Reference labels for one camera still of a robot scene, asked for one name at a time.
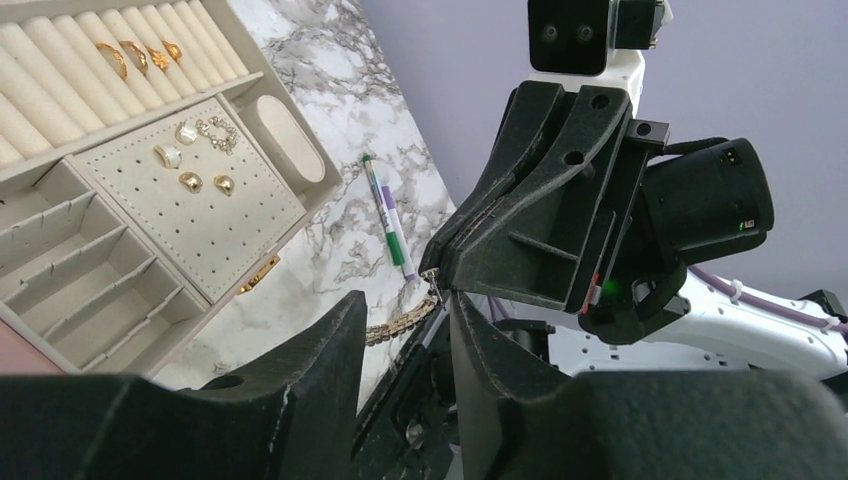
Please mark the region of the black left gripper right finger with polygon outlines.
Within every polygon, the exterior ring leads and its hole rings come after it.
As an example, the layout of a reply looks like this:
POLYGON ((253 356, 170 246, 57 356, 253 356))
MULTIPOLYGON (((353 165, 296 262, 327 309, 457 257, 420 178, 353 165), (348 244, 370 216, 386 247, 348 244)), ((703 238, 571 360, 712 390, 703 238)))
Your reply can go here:
POLYGON ((568 376, 450 296, 467 479, 843 479, 847 418, 822 383, 773 371, 568 376))

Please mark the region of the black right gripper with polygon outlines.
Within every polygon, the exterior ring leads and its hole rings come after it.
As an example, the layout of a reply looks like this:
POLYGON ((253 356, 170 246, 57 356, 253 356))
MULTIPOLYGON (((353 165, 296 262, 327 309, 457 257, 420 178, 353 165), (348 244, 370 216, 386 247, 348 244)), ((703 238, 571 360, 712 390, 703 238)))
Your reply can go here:
MULTIPOLYGON (((579 312, 618 214, 601 208, 632 117, 626 91, 524 81, 505 107, 468 197, 431 237, 419 264, 442 290, 579 312)), ((746 138, 665 147, 642 177, 600 298, 582 329, 629 345, 693 309, 690 266, 753 250, 775 224, 759 154, 746 138)))

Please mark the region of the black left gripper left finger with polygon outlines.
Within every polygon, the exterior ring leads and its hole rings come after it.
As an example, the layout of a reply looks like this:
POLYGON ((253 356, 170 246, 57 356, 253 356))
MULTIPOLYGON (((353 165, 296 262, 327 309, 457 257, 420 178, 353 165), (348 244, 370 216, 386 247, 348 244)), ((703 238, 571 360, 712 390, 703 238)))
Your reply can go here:
POLYGON ((312 326, 202 388, 135 375, 5 376, 5 479, 344 479, 367 303, 351 291, 312 326))

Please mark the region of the small gold earring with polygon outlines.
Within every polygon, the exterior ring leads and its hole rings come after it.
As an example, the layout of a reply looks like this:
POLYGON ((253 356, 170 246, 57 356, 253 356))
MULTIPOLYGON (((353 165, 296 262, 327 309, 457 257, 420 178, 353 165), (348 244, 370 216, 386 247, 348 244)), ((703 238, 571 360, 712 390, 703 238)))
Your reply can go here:
POLYGON ((234 180, 228 175, 217 175, 213 179, 213 185, 216 189, 218 189, 222 194, 227 197, 231 197, 236 187, 236 183, 234 180))
POLYGON ((203 188, 201 177, 191 171, 180 174, 178 180, 192 194, 198 194, 203 188))

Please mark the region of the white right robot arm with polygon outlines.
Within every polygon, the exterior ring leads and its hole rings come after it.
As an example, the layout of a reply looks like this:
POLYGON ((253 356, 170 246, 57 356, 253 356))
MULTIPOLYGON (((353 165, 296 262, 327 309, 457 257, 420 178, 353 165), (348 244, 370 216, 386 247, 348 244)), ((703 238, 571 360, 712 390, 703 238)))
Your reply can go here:
POLYGON ((622 89, 525 81, 419 272, 436 294, 573 314, 608 345, 694 347, 845 394, 847 315, 833 293, 782 299, 703 269, 761 246, 774 223, 748 140, 672 143, 622 89))

